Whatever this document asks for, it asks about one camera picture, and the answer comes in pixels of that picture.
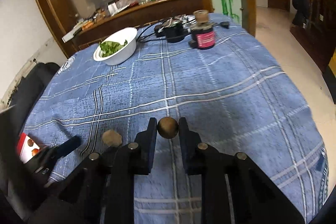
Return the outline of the beige ball snack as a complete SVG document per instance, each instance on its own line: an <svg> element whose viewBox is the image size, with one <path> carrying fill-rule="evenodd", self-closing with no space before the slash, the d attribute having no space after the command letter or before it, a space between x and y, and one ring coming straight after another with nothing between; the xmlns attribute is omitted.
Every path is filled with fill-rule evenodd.
<svg viewBox="0 0 336 224"><path fill-rule="evenodd" d="M101 138L108 147L120 147L122 145L122 136L114 130L104 132Z"/></svg>

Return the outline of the brown longan fruit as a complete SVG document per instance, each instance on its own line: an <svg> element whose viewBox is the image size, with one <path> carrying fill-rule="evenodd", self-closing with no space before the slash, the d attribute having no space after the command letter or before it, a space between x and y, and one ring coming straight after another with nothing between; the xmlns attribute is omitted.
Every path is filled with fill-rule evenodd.
<svg viewBox="0 0 336 224"><path fill-rule="evenodd" d="M173 139L178 134L178 123L174 118L163 117L157 124L157 131L165 139Z"/></svg>

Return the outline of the orange tangerine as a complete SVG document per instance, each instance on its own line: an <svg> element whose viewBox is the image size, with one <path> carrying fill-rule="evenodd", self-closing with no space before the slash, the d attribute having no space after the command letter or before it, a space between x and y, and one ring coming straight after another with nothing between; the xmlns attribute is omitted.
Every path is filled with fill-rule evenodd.
<svg viewBox="0 0 336 224"><path fill-rule="evenodd" d="M39 153L39 149L35 148L32 150L32 156L35 156L38 153Z"/></svg>

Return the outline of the red jujube date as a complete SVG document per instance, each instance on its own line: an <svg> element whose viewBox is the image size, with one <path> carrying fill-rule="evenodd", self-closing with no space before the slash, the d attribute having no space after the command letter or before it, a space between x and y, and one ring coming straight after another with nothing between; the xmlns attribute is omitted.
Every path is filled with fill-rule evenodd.
<svg viewBox="0 0 336 224"><path fill-rule="evenodd" d="M34 145L34 142L31 139L29 139L27 141L27 144L28 144L29 147L32 147Z"/></svg>

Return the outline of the black leather sofa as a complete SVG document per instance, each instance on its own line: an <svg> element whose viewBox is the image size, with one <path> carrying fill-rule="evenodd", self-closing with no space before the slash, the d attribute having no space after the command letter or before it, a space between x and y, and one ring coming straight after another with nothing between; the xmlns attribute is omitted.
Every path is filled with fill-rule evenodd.
<svg viewBox="0 0 336 224"><path fill-rule="evenodd" d="M37 63L26 77L21 78L9 104L14 107L11 115L14 132L22 132L28 115L59 69L56 63Z"/></svg>

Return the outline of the blue plaid tablecloth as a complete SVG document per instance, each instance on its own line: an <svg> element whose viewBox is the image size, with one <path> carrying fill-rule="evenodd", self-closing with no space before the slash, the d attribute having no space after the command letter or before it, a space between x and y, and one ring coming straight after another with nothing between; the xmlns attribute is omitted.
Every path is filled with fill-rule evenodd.
<svg viewBox="0 0 336 224"><path fill-rule="evenodd" d="M245 152L311 221L327 199L326 149L309 105L274 57L235 23L215 27L207 50L153 32L141 29L142 42L119 65L94 60L96 45L75 53L46 87L23 131L45 145L82 139L52 180L104 151L109 129L129 143L151 117L184 117L217 150Z"/></svg>

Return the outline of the green leafy vegetables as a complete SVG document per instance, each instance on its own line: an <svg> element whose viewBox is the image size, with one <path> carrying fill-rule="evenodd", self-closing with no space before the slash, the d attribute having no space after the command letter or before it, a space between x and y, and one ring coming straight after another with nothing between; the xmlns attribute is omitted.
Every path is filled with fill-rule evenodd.
<svg viewBox="0 0 336 224"><path fill-rule="evenodd" d="M118 42L113 42L113 41L105 41L99 44L102 54L101 57L108 57L110 55L115 54L119 50L121 50L124 46L127 45L127 40L123 42L123 44L120 44Z"/></svg>

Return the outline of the dark bottle pink label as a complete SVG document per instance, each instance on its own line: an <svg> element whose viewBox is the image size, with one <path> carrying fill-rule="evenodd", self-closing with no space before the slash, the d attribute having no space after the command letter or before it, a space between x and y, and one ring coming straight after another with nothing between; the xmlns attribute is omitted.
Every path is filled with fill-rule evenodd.
<svg viewBox="0 0 336 224"><path fill-rule="evenodd" d="M207 10L197 10L193 13L195 24L191 26L191 38L193 48L207 50L215 45L215 33L213 25L209 20Z"/></svg>

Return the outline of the black power adapter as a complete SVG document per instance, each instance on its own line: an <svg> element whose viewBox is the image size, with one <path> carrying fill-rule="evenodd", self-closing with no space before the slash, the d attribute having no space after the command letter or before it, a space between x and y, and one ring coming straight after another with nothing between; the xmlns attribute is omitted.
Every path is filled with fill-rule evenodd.
<svg viewBox="0 0 336 224"><path fill-rule="evenodd" d="M157 38L165 37L168 43L181 42L188 35L182 21L173 18L156 25L154 33Z"/></svg>

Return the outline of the white flat box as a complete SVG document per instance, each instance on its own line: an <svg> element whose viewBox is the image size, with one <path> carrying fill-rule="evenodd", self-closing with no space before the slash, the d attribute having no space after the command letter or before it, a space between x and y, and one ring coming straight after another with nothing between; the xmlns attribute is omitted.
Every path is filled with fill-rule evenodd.
<svg viewBox="0 0 336 224"><path fill-rule="evenodd" d="M68 41L72 40L78 33L80 33L82 31L82 27L76 27L73 28L70 32L66 33L63 37L62 37L62 41L64 43L67 43Z"/></svg>

